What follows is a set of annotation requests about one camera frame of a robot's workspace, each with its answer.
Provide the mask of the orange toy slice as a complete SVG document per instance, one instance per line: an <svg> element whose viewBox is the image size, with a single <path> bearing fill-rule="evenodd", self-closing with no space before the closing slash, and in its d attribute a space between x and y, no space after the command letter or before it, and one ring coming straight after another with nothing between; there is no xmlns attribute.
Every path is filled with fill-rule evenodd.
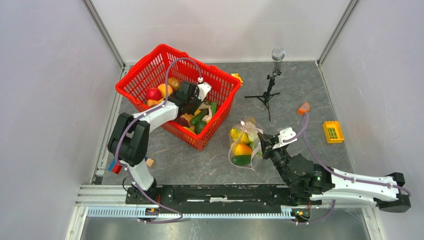
<svg viewBox="0 0 424 240"><path fill-rule="evenodd" d="M309 102L305 101L297 110L297 113L299 115L303 115L305 113L308 113L311 109L311 105Z"/></svg>

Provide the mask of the blue toy block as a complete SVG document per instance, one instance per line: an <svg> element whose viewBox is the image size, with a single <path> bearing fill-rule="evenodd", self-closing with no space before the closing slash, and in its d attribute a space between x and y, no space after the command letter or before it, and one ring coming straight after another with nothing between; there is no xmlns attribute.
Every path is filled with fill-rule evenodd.
<svg viewBox="0 0 424 240"><path fill-rule="evenodd" d="M114 172L115 171L114 170L115 169L115 166L116 166L116 162L115 162L115 159L113 158L112 161L111 161L111 163L109 164L107 170L109 172Z"/></svg>

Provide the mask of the red toy apple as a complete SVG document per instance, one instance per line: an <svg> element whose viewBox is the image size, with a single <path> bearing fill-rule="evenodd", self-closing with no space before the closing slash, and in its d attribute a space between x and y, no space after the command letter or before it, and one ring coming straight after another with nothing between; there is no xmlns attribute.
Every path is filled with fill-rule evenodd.
<svg viewBox="0 0 424 240"><path fill-rule="evenodd" d="M163 98L162 93L157 87L151 87L145 91L146 100L159 101L162 98Z"/></svg>

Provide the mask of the yellow toy crate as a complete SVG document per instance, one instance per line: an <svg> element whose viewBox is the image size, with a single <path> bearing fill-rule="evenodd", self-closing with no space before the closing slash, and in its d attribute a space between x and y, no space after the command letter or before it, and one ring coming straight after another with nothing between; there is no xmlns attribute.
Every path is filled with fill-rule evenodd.
<svg viewBox="0 0 424 240"><path fill-rule="evenodd" d="M338 121L325 121L322 127L328 144L339 144L345 140Z"/></svg>

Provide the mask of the black mini tripod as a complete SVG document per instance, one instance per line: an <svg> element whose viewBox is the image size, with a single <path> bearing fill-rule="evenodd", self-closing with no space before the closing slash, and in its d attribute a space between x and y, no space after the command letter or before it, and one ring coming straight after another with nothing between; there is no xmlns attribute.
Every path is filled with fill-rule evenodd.
<svg viewBox="0 0 424 240"><path fill-rule="evenodd" d="M271 121L271 112L270 112L269 102L274 96L277 96L280 94L280 92L271 93L271 91L275 85L276 78L280 76L281 74L282 72L280 70L274 70L272 72L272 75L269 75L269 74L267 75L266 79L269 80L269 82L268 82L267 90L263 92L262 95L249 95L244 97L245 99L255 98L260 100L264 104L265 108L267 109L269 122Z"/></svg>

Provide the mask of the yellow toy banana bunch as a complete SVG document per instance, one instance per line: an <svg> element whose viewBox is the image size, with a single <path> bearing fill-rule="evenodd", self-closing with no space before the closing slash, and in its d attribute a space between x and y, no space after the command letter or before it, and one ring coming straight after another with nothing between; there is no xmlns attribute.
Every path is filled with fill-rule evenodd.
<svg viewBox="0 0 424 240"><path fill-rule="evenodd" d="M242 129L238 129L236 127L233 127L229 131L229 136L231 137L233 142L240 142L245 145L248 145L251 143L248 135Z"/></svg>

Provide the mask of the red plastic shopping basket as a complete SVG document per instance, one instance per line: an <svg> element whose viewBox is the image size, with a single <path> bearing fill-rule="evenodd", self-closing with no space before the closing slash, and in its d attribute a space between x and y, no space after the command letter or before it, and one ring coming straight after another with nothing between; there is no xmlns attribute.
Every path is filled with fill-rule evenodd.
<svg viewBox="0 0 424 240"><path fill-rule="evenodd" d="M140 112L148 109L146 92L165 83L168 78L197 83L198 77L211 85L206 99L217 104L217 110L200 134L169 121L162 128L201 151L230 113L236 92L242 81L190 57L166 44L159 44L151 53L141 58L116 84L116 91L127 98Z"/></svg>

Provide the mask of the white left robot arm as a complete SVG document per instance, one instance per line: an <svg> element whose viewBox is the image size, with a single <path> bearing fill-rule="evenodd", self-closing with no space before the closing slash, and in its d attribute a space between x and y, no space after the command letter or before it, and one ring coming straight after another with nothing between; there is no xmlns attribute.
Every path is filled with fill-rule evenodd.
<svg viewBox="0 0 424 240"><path fill-rule="evenodd" d="M193 114L206 99L212 87L206 82L184 81L180 88L166 96L158 105L136 114L118 116L107 149L115 163L125 168L138 188L138 197L145 204L153 203L157 190L154 177L145 163L150 133L163 124L184 114Z"/></svg>

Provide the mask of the clear zip top bag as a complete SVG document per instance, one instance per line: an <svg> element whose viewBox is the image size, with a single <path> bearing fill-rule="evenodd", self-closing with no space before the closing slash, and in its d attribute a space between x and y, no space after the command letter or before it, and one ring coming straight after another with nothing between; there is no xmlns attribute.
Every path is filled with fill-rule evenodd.
<svg viewBox="0 0 424 240"><path fill-rule="evenodd" d="M255 171L262 159L262 148L259 133L264 130L258 121L251 116L245 117L229 130L230 140L228 160L240 169Z"/></svg>

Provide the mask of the orange yellow toy mango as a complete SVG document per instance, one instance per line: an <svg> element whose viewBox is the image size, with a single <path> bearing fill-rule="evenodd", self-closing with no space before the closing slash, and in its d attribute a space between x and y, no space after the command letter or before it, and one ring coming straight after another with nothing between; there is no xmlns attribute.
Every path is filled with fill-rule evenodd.
<svg viewBox="0 0 424 240"><path fill-rule="evenodd" d="M235 156L244 156L244 155L251 155L253 150L250 148L249 145L243 144L243 143L233 143L231 145L232 147L232 153Z"/></svg>

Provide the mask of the red toy block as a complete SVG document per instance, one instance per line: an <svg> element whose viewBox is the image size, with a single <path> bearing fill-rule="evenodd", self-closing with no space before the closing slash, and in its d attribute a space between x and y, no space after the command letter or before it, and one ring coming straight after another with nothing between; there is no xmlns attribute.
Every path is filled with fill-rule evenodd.
<svg viewBox="0 0 424 240"><path fill-rule="evenodd" d="M116 164L115 168L114 168L114 172L112 172L112 173L119 175L121 170L122 170L122 167L123 167L122 165Z"/></svg>

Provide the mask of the yellow green toy block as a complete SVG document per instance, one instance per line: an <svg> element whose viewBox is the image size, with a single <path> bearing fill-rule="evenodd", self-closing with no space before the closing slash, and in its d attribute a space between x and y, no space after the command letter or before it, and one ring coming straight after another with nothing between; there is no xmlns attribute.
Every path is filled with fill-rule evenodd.
<svg viewBox="0 0 424 240"><path fill-rule="evenodd" d="M241 85L241 86L243 85L243 80L242 80L242 78L240 77L240 75L239 75L238 73L231 73L230 75L231 75L232 77L234 77L234 78L238 79L238 80L239 80L239 82L240 82L240 85Z"/></svg>

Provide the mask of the brown toy potato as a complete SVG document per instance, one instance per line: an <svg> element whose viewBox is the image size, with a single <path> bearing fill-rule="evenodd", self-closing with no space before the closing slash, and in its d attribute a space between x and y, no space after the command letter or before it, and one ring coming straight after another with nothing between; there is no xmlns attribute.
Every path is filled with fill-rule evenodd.
<svg viewBox="0 0 424 240"><path fill-rule="evenodd" d="M179 90L179 89L180 89L180 87L181 87L181 82L180 82L178 79L174 78L174 77L170 77L170 78L168 78L168 80L167 80L167 84L168 84L169 86L171 86L171 88L172 88L174 91Z"/></svg>

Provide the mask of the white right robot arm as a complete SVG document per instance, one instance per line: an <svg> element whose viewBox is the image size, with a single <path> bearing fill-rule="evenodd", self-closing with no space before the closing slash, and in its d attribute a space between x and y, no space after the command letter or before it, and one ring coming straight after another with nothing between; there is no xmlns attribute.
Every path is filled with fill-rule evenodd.
<svg viewBox="0 0 424 240"><path fill-rule="evenodd" d="M367 176L345 172L306 159L291 156L278 135L259 133L262 157L270 159L289 189L294 205L325 200L363 203L383 212L405 213L411 208L410 196L403 189L400 172L386 176Z"/></svg>

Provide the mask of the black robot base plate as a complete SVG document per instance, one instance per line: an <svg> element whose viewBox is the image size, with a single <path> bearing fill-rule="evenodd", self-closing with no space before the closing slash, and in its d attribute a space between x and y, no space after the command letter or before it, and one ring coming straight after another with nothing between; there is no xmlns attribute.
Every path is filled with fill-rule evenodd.
<svg viewBox="0 0 424 240"><path fill-rule="evenodd" d="M279 184L158 185L148 195L162 214L272 214L281 206L319 205Z"/></svg>

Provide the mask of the dark green toy cucumber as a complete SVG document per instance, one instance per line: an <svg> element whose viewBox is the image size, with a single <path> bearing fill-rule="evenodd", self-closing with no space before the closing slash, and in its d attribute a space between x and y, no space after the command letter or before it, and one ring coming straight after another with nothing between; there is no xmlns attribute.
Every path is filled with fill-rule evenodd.
<svg viewBox="0 0 424 240"><path fill-rule="evenodd" d="M238 167L245 167L251 164L251 155L235 155L230 160Z"/></svg>

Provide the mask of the grey microphone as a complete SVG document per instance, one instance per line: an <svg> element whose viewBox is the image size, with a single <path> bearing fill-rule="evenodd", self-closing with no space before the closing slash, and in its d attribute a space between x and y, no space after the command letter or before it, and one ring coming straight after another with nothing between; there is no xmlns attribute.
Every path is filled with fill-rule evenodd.
<svg viewBox="0 0 424 240"><path fill-rule="evenodd" d="M271 51L271 59L273 61L274 70L280 72L283 66L283 59L286 52L282 47L276 47Z"/></svg>

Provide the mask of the peach toy fruit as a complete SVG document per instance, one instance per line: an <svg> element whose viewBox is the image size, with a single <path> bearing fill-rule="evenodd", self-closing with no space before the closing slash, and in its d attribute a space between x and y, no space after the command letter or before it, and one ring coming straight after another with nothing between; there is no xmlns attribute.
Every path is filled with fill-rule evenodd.
<svg viewBox="0 0 424 240"><path fill-rule="evenodd" d="M162 98L169 97L173 92L173 88L166 83L160 84L157 89L160 91Z"/></svg>

